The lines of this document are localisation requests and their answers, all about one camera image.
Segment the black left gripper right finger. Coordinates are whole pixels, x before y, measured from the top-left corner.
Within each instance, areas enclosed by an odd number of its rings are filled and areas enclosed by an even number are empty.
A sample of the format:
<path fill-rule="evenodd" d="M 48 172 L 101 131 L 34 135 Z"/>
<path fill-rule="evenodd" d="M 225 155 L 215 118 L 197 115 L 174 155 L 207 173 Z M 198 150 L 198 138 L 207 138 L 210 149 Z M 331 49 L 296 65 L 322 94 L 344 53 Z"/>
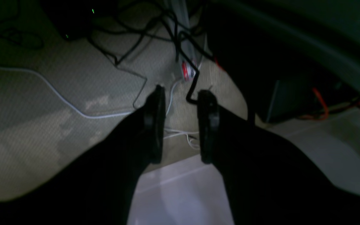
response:
<path fill-rule="evenodd" d="M 293 143 L 199 91 L 201 160 L 222 176 L 236 225 L 360 225 L 360 195 L 336 187 Z"/>

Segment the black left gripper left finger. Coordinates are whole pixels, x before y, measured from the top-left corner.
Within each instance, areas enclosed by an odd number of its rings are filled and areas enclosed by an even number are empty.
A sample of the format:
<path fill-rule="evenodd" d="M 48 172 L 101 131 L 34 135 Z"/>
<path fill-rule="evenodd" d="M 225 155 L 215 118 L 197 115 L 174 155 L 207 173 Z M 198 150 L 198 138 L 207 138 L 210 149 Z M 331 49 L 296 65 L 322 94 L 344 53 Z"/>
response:
<path fill-rule="evenodd" d="M 125 225 L 137 182 L 163 155 L 165 89 L 35 190 L 0 201 L 0 225 Z"/>

